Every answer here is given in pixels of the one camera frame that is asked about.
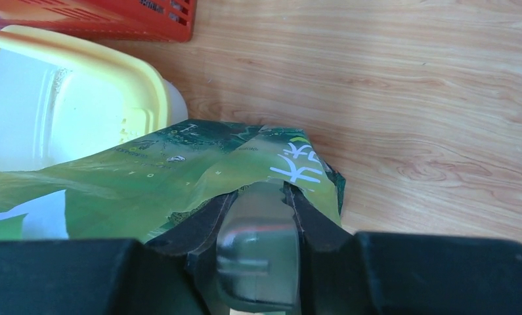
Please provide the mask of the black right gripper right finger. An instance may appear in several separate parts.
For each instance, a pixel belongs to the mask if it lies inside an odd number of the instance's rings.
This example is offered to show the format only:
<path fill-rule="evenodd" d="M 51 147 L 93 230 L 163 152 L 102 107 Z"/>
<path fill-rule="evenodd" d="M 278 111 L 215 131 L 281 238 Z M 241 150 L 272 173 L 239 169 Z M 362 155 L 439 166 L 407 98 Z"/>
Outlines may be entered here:
<path fill-rule="evenodd" d="M 522 314 L 522 243 L 350 234 L 284 185 L 301 245 L 303 314 Z"/>

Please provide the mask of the green cat litter bag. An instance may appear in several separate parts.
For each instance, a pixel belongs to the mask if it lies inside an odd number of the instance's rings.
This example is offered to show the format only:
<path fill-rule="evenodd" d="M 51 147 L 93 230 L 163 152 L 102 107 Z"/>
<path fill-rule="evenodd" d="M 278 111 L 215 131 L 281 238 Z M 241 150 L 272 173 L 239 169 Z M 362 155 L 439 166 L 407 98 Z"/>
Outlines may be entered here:
<path fill-rule="evenodd" d="M 345 179 L 303 129 L 189 119 L 74 161 L 0 172 L 0 240 L 147 242 L 256 182 L 293 184 L 340 222 Z"/>

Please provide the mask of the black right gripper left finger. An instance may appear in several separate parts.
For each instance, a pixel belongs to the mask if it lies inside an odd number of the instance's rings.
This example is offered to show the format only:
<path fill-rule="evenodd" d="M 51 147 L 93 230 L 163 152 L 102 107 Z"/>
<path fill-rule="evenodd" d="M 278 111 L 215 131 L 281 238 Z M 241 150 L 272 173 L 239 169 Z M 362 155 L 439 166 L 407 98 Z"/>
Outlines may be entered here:
<path fill-rule="evenodd" d="M 214 248 L 237 195 L 210 199 L 146 243 L 0 241 L 0 314 L 228 314 Z"/>

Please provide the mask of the clear plastic litter scoop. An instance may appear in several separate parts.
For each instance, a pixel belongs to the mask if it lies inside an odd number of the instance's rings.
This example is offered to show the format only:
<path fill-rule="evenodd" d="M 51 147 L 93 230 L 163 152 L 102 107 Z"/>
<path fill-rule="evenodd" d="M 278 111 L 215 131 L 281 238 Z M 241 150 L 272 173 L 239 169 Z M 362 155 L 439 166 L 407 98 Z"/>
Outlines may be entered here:
<path fill-rule="evenodd" d="M 216 241 L 217 289 L 243 312 L 299 307 L 300 244 L 283 180 L 254 182 L 239 193 Z"/>

